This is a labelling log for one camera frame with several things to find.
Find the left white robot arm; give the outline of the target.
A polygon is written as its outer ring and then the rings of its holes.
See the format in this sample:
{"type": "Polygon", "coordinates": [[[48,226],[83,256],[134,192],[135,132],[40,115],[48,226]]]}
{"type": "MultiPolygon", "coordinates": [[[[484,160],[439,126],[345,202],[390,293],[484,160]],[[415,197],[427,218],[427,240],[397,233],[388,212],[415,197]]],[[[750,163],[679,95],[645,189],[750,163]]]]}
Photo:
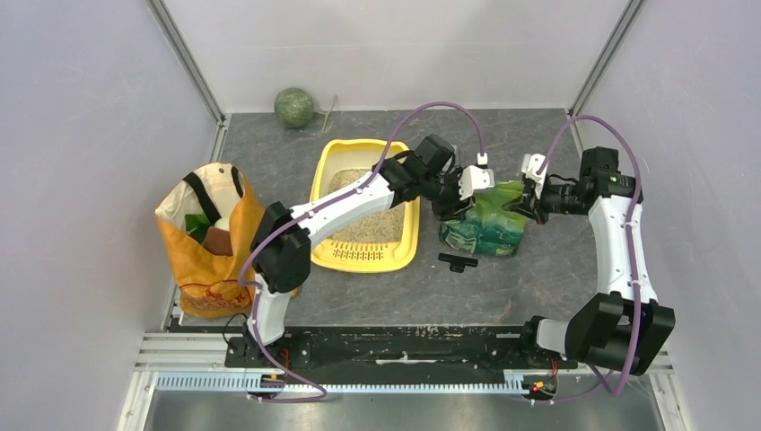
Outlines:
{"type": "Polygon", "coordinates": [[[481,156],[476,165],[459,166],[453,146],[430,135],[414,150],[384,154],[369,173],[323,198],[291,208],[280,202],[267,207],[244,265],[256,273],[248,356],[264,367],[279,360],[291,292],[309,277],[317,245],[366,216],[417,198],[429,200],[441,220],[462,217],[475,192],[493,184],[485,160],[481,156]]]}

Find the green litter bag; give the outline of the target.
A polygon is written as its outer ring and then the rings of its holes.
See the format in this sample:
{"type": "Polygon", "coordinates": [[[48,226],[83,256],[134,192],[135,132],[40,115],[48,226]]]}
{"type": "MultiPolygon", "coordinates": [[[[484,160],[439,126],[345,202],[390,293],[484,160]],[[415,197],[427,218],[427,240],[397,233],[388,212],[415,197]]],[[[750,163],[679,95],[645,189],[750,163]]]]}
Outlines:
{"type": "Polygon", "coordinates": [[[493,189],[475,195],[474,206],[462,220],[441,222],[439,240],[450,248],[476,255],[514,256],[520,247],[528,218],[503,206],[520,197],[519,181],[497,182],[493,189]]]}

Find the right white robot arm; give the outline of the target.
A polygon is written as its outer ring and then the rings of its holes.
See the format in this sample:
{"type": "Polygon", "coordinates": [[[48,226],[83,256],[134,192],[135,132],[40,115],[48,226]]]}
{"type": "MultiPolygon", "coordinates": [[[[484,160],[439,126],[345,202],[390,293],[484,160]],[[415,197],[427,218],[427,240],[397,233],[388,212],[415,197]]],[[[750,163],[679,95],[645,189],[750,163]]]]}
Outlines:
{"type": "Polygon", "coordinates": [[[518,343],[520,360],[540,367],[555,353],[621,371],[632,354],[629,372],[642,375],[673,331],[676,317],[673,309],[660,305],[648,276],[636,180],[620,172],[615,149],[584,151],[578,179],[564,184],[538,172],[545,159],[525,155],[524,190],[507,208],[538,224],[552,214],[586,216],[596,246],[597,292],[569,321],[541,316],[527,321],[518,343]]]}

